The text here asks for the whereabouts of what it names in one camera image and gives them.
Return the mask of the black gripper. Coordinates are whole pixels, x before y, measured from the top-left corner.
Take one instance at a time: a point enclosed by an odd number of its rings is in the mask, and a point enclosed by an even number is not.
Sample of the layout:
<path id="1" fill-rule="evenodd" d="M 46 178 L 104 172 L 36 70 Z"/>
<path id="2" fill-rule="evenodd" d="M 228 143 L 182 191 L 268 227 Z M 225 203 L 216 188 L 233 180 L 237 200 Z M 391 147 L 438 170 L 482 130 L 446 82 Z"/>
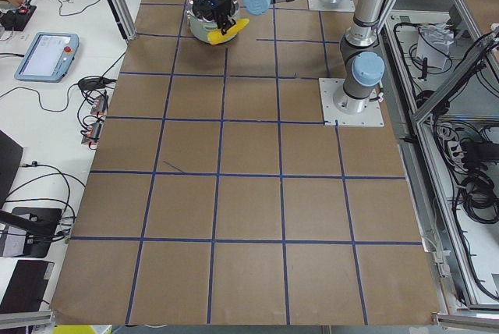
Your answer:
<path id="1" fill-rule="evenodd" d="M 232 0 L 194 0 L 193 14 L 198 19 L 218 22 L 222 35 L 226 35 L 227 29 L 235 25 Z"/>

